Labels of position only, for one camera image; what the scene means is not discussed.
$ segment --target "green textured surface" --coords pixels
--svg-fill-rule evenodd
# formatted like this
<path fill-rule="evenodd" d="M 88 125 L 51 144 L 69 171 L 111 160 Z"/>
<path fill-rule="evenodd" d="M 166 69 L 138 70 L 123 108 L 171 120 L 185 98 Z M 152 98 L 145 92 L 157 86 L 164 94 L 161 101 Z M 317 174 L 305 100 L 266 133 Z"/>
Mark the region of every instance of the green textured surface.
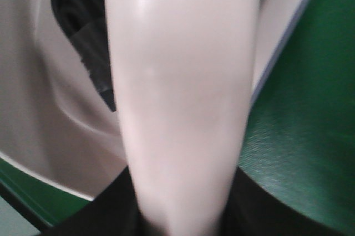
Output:
<path fill-rule="evenodd" d="M 311 0 L 248 121 L 241 168 L 355 235 L 355 0 Z"/>
<path fill-rule="evenodd" d="M 2 159 L 0 181 L 49 226 L 58 224 L 88 203 L 23 173 Z"/>

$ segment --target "black surface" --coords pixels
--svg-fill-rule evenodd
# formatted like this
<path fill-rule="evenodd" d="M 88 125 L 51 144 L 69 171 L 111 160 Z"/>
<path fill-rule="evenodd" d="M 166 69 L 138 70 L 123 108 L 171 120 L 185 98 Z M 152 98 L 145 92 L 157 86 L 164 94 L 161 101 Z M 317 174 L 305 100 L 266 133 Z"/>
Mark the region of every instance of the black surface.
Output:
<path fill-rule="evenodd" d="M 143 236 L 143 223 L 126 168 L 94 201 L 41 236 Z M 238 169 L 224 212 L 221 235 L 341 234 L 282 204 Z"/>
<path fill-rule="evenodd" d="M 96 91 L 116 110 L 104 0 L 50 0 L 54 17 L 82 58 Z"/>

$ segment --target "coiled black cable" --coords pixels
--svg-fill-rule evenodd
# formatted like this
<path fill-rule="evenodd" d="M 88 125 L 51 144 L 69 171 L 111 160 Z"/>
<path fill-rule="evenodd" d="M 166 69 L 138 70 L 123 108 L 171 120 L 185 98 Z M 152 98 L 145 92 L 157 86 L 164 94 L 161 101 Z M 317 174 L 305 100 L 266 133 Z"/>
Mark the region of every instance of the coiled black cable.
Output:
<path fill-rule="evenodd" d="M 111 111 L 116 110 L 104 0 L 51 0 L 53 14 L 81 56 L 95 89 Z"/>

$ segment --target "curved plastic handle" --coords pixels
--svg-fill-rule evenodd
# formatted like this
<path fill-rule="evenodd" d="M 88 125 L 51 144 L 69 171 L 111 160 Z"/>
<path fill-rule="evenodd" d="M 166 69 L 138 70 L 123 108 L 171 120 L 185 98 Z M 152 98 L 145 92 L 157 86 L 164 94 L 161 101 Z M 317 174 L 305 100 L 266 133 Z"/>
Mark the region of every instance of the curved plastic handle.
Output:
<path fill-rule="evenodd" d="M 258 0 L 106 0 L 139 207 L 170 236 L 215 235 L 250 108 Z"/>

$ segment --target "white plastic panel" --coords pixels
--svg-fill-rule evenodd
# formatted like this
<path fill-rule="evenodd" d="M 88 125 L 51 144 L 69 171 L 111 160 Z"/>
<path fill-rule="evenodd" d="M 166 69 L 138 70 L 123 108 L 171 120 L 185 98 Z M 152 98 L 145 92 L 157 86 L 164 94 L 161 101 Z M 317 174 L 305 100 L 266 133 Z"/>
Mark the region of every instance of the white plastic panel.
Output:
<path fill-rule="evenodd" d="M 262 0 L 254 89 L 301 2 Z M 116 114 L 96 94 L 49 0 L 0 0 L 0 39 L 0 156 L 56 187 L 94 197 L 125 167 Z"/>

